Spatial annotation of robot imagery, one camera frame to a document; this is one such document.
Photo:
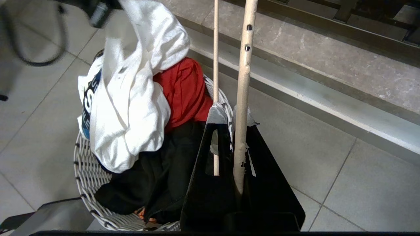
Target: black object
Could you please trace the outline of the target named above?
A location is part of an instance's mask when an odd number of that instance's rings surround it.
[[[407,32],[404,40],[416,45],[420,45],[420,14],[417,14],[414,25],[416,27]]]
[[[210,145],[215,130],[218,132],[219,176],[206,174],[207,165],[211,163],[208,160],[212,156]],[[181,212],[182,231],[223,230],[223,218],[236,209],[232,171],[228,125],[206,124]]]
[[[3,4],[3,6],[0,7],[0,16],[3,21],[3,26],[6,30],[6,34],[9,39],[9,43],[12,46],[12,49],[15,52],[16,56],[21,61],[23,61],[24,63],[30,66],[48,66],[58,61],[64,55],[64,52],[66,51],[66,48],[67,48],[67,32],[66,32],[66,26],[64,25],[64,19],[63,19],[64,13],[65,13],[65,10],[63,6],[61,4],[58,4],[57,5],[57,22],[60,28],[60,38],[61,38],[61,46],[60,46],[59,51],[57,52],[55,56],[53,56],[49,60],[46,60],[43,62],[33,62],[27,59],[22,53],[21,49],[19,48],[15,28],[13,27],[13,22],[11,20],[11,17],[10,17],[9,11],[7,10],[6,5]]]
[[[34,234],[32,236],[133,236],[139,234],[141,236],[155,236],[155,235],[169,235],[169,236],[214,236],[213,232],[159,232],[154,233],[150,231],[140,231],[140,232],[75,232],[75,231],[41,231]],[[225,236],[235,236],[235,235],[256,235],[256,236],[273,236],[273,235],[284,235],[284,236],[295,236],[295,235],[309,235],[309,236],[321,236],[321,235],[340,235],[340,236],[352,236],[352,235],[371,235],[371,236],[417,236],[420,233],[406,233],[406,232],[277,232],[277,233],[220,233],[218,235],[225,235]]]
[[[21,226],[33,214],[35,214],[35,212],[10,216],[6,218],[0,225],[0,234],[19,228],[19,226]]]
[[[113,9],[121,10],[118,0],[54,0],[82,9],[89,17],[89,23],[102,28]]]
[[[205,174],[214,130],[219,138],[220,176]],[[228,141],[226,124],[206,125],[182,209],[182,231],[298,232],[305,212],[256,126],[247,128],[244,193],[237,208]]]
[[[355,8],[358,0],[347,0],[341,3],[341,6],[334,16],[334,19],[347,23],[352,15],[352,9]]]
[[[7,100],[9,100],[8,96],[0,94],[0,101],[7,101]]]
[[[132,168],[114,174],[99,188],[95,199],[118,214],[131,214],[145,206],[146,221],[179,220],[203,126],[201,122],[187,122],[174,128],[165,135],[158,151],[141,152]]]
[[[290,220],[286,216],[287,214],[295,216],[294,226],[298,226],[296,229],[299,230],[305,221],[305,211],[256,125],[247,127],[247,144],[249,148],[245,163],[242,209],[247,211],[250,216],[271,217],[263,225],[265,229],[258,230],[258,225],[256,225],[254,230],[260,232],[279,231],[277,227],[281,224],[279,223],[277,226],[272,223],[281,222],[285,218]],[[251,163],[256,176],[252,174]]]

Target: cord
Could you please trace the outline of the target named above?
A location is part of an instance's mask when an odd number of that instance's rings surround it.
[[[6,29],[7,38],[9,39],[10,45],[12,46],[14,53],[21,61],[23,61],[24,63],[30,66],[48,66],[58,61],[64,55],[67,48],[67,31],[66,31],[66,26],[64,25],[64,18],[63,18],[63,14],[65,13],[65,10],[61,4],[57,4],[57,22],[60,28],[60,37],[61,37],[62,45],[60,47],[60,50],[55,56],[43,62],[30,61],[23,55],[21,48],[19,48],[18,46],[16,32],[13,27],[10,14],[8,10],[6,9],[6,6],[3,5],[2,7],[0,7],[0,11],[1,11],[0,16],[3,18],[3,22],[4,22],[3,25],[4,25],[4,28]]]

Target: laundry basket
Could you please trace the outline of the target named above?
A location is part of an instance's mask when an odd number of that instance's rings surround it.
[[[213,98],[213,81],[204,75],[206,88]],[[219,102],[224,104],[228,119],[231,119],[233,111],[225,94],[219,89]],[[229,132],[231,133],[232,122],[229,120]],[[140,219],[136,214],[120,215],[111,212],[101,206],[95,199],[95,192],[111,180],[111,174],[106,173],[98,163],[90,149],[90,141],[85,139],[79,132],[74,148],[74,174],[80,196],[90,213],[99,223],[108,230],[113,231],[142,231],[145,227],[158,225],[148,223]]]

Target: floor tile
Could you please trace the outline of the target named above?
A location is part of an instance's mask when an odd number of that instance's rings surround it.
[[[363,231],[325,207],[321,208],[310,231]]]
[[[77,76],[88,70],[76,59],[0,154],[0,171],[34,208],[79,195],[73,168],[81,114]]]
[[[7,0],[5,4],[10,16],[14,17],[21,12],[30,1],[32,0]]]
[[[212,69],[203,71],[212,77]],[[223,74],[219,80],[233,106],[237,80]],[[258,129],[289,184],[323,202],[355,138],[254,88],[249,97]]]
[[[58,47],[25,26],[16,25],[20,45],[28,59],[44,61],[56,53]],[[6,42],[3,28],[0,41]],[[46,67],[23,64],[9,47],[0,50],[0,94],[9,96],[0,102],[0,152],[22,127],[31,113],[67,70],[74,57],[66,53],[57,63]]]
[[[105,30],[99,29],[87,43],[86,47],[77,56],[78,58],[92,64],[95,55],[105,47]]]
[[[31,1],[19,14],[19,19],[44,37],[61,45],[56,4],[55,1],[50,0]],[[67,11],[65,15],[68,35],[67,50],[73,55],[78,55],[97,29],[89,25],[87,14],[80,8],[71,5],[64,5],[64,7]]]
[[[321,205],[317,203],[316,201],[310,199],[305,194],[299,192],[298,190],[292,188],[294,194],[296,195],[297,199],[299,200],[300,204],[303,207],[303,210],[305,211],[305,222],[303,223],[301,231],[308,231],[309,227],[311,227],[312,222],[315,219],[316,214],[318,213],[319,209],[321,208]]]
[[[0,174],[0,199],[0,224],[10,216],[34,211],[2,174]]]
[[[358,140],[325,206],[367,231],[420,231],[420,168]]]

